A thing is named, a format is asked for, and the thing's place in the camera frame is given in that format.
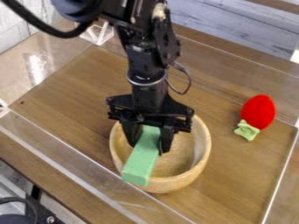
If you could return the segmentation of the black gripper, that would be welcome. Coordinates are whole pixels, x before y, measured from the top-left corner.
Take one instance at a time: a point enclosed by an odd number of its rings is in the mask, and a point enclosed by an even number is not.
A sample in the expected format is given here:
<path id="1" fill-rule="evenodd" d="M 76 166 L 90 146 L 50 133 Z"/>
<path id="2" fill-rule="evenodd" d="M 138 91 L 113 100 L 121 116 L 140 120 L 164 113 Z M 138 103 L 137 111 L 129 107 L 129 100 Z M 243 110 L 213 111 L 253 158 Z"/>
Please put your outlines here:
<path id="1" fill-rule="evenodd" d="M 166 80 L 152 86 L 133 85 L 132 93 L 109 96 L 106 105 L 108 117 L 120 121 L 132 147 L 142 134 L 142 125 L 160 128 L 160 155 L 170 149 L 173 132 L 189 132 L 192 129 L 193 109 L 169 96 Z"/>

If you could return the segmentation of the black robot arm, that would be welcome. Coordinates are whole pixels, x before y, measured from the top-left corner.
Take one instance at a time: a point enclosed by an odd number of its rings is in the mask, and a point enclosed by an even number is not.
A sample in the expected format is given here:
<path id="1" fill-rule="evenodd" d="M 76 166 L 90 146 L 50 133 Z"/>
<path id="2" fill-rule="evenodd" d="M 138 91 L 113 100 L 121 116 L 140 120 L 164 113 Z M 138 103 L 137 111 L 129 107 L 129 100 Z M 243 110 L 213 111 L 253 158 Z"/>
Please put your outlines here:
<path id="1" fill-rule="evenodd" d="M 173 32 L 166 0 L 50 0 L 57 12 L 77 23 L 102 18 L 116 29 L 128 59 L 132 93 L 106 98 L 108 117 L 121 123 L 125 139 L 136 145 L 145 125 L 158 129 L 157 150 L 169 151 L 173 135 L 192 130 L 193 109 L 168 94 L 168 69 L 181 42 Z"/>

